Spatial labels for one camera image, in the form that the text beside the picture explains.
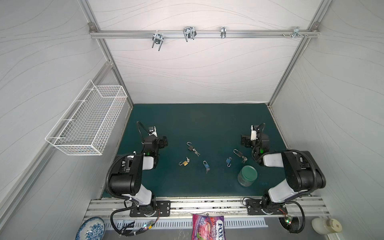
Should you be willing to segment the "silver padlock with keys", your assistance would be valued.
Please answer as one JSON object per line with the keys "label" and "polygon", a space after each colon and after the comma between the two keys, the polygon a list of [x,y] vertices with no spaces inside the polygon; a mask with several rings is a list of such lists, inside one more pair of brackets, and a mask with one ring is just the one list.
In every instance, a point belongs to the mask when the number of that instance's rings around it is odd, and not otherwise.
{"label": "silver padlock with keys", "polygon": [[237,149],[234,149],[233,150],[233,153],[238,156],[240,159],[242,159],[242,163],[245,164],[248,160],[248,158],[242,153],[240,152],[239,150]]}
{"label": "silver padlock with keys", "polygon": [[198,157],[201,155],[197,150],[196,148],[192,145],[191,142],[187,142],[186,143],[187,146],[188,146],[188,150],[192,151],[193,153],[195,153]]}

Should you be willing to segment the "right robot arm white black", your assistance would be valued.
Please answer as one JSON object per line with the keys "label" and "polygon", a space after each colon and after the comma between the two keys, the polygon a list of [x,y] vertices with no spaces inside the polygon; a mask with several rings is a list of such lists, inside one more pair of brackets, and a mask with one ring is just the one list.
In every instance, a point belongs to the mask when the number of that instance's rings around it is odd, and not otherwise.
{"label": "right robot arm white black", "polygon": [[307,196],[326,186],[326,177],[309,151],[283,150],[270,151],[269,136],[264,133],[266,124],[251,126],[249,136],[241,135],[241,145],[251,149],[252,159],[261,167],[281,168],[285,179],[267,190],[260,200],[249,200],[247,208],[261,210],[266,215],[292,204],[302,196]]}

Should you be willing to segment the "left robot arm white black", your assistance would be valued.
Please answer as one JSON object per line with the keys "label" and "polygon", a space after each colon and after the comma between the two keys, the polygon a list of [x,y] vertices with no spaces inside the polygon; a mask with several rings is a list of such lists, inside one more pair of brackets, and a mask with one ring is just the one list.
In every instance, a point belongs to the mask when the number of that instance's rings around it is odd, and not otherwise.
{"label": "left robot arm white black", "polygon": [[167,137],[149,136],[144,139],[141,153],[117,157],[107,172],[106,191],[115,198],[132,202],[140,212],[151,215],[156,211],[156,197],[142,184],[143,171],[157,167],[159,150],[167,146]]}

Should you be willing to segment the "brass padlock with key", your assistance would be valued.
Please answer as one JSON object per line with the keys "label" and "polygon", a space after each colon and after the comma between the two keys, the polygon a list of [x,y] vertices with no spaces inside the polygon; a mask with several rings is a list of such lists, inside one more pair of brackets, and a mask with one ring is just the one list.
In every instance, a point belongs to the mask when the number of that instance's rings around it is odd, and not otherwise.
{"label": "brass padlock with key", "polygon": [[186,157],[186,160],[183,161],[183,162],[179,162],[179,166],[187,166],[190,162],[190,159],[188,157]]}

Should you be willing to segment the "small blue padlock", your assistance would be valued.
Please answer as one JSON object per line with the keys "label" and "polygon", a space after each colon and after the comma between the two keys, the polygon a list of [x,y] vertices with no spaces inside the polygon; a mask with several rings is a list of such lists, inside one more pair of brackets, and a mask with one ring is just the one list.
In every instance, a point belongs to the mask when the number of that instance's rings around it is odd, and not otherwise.
{"label": "small blue padlock", "polygon": [[232,165],[232,157],[226,159],[227,167],[229,168]]}

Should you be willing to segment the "metal u-bolt clamp left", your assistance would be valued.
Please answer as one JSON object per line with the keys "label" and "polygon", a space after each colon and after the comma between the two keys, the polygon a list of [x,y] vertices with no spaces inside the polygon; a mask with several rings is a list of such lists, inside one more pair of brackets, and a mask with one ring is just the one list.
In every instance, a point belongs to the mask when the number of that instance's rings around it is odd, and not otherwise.
{"label": "metal u-bolt clamp left", "polygon": [[158,45],[158,51],[160,51],[161,47],[162,47],[162,44],[164,42],[163,35],[161,35],[159,33],[153,34],[152,41],[153,41],[152,48],[154,48],[155,45]]}

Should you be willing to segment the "metal u-bolt clamp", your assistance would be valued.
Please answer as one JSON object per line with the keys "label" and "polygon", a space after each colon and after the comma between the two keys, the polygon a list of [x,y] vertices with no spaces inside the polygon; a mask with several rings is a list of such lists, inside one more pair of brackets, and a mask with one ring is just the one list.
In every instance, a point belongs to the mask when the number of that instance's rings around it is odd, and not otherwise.
{"label": "metal u-bolt clamp", "polygon": [[185,37],[186,42],[189,41],[189,39],[194,40],[197,32],[195,27],[186,27],[183,29],[183,34]]}
{"label": "metal u-bolt clamp", "polygon": [[161,35],[159,33],[153,34],[152,41],[153,41],[152,48],[154,48],[155,45],[158,45],[158,51],[160,51],[161,47],[162,47],[162,44],[164,42],[163,35]]}

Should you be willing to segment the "metal u-bolt clamp middle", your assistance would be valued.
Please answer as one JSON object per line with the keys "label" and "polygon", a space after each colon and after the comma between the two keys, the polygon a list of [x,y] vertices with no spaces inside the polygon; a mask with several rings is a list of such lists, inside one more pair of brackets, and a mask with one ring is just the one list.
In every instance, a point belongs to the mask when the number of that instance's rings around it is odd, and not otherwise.
{"label": "metal u-bolt clamp middle", "polygon": [[195,27],[186,27],[183,29],[183,34],[185,37],[186,42],[189,41],[189,39],[194,40],[197,32]]}

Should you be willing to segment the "white plastic bottle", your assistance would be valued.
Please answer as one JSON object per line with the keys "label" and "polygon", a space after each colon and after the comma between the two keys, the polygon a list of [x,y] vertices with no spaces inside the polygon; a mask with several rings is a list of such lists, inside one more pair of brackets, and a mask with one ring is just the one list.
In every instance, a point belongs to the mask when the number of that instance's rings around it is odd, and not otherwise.
{"label": "white plastic bottle", "polygon": [[311,222],[314,231],[320,235],[341,233],[342,224],[336,219],[315,218]]}

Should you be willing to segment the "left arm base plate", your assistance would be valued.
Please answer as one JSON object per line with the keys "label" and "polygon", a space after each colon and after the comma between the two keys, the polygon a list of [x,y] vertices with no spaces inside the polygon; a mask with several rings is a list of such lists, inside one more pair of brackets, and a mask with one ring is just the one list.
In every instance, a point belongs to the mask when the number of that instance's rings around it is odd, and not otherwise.
{"label": "left arm base plate", "polygon": [[134,208],[130,210],[130,217],[169,217],[170,211],[170,201],[155,201],[146,206],[134,206]]}

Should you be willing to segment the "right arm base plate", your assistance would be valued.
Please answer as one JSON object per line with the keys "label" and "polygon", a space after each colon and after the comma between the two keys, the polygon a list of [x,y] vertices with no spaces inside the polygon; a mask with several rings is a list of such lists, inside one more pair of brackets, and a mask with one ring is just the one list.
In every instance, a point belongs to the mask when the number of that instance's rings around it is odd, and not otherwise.
{"label": "right arm base plate", "polygon": [[284,204],[273,203],[264,198],[244,198],[242,205],[246,208],[247,214],[250,216],[286,215],[288,213]]}

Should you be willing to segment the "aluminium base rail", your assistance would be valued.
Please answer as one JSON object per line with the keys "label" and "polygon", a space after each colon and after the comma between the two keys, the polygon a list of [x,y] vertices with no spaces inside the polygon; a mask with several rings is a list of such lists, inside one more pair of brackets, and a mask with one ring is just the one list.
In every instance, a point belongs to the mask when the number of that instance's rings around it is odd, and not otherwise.
{"label": "aluminium base rail", "polygon": [[[169,201],[170,218],[181,219],[189,218],[193,214],[220,215],[229,218],[249,217],[248,213],[252,209],[247,206],[250,199],[243,196],[231,197],[197,197],[197,198],[177,198],[177,197],[158,197],[158,201]],[[321,197],[309,196],[296,199],[307,217],[329,217],[331,214]],[[124,201],[116,198],[101,198],[91,200],[86,210],[84,218],[101,217],[107,219],[110,214],[117,209],[124,207]]]}

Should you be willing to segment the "small metal bracket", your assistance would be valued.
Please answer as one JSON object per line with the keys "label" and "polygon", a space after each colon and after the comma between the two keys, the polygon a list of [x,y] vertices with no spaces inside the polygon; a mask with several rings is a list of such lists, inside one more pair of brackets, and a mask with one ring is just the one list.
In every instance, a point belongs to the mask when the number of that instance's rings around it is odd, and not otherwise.
{"label": "small metal bracket", "polygon": [[225,39],[227,35],[226,27],[221,27],[221,39]]}

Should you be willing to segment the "metal hook bracket right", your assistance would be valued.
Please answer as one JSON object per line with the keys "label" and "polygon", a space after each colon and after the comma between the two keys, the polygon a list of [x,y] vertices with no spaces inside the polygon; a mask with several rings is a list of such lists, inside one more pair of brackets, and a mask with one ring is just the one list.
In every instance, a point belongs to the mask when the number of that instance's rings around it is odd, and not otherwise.
{"label": "metal hook bracket right", "polygon": [[290,39],[295,39],[295,38],[308,38],[309,35],[308,34],[303,34],[300,32],[300,29],[299,28],[295,28],[293,29],[293,31],[288,34],[288,35],[285,35],[285,34],[282,34],[282,36],[284,38],[290,38]]}

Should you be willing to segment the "aluminium cross rail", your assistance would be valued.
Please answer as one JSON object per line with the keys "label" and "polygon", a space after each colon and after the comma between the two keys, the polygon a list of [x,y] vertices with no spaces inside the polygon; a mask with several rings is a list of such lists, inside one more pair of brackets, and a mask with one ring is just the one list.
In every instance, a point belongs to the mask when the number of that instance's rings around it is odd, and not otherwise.
{"label": "aluminium cross rail", "polygon": [[[260,38],[284,38],[282,34],[288,35],[293,30],[229,30],[225,39],[260,39]],[[196,39],[221,39],[221,30],[196,30]],[[309,38],[316,38],[319,31],[300,30],[308,34]],[[97,31],[90,33],[93,39],[151,39],[153,34],[159,33],[164,39],[183,39],[182,30],[165,31]]]}

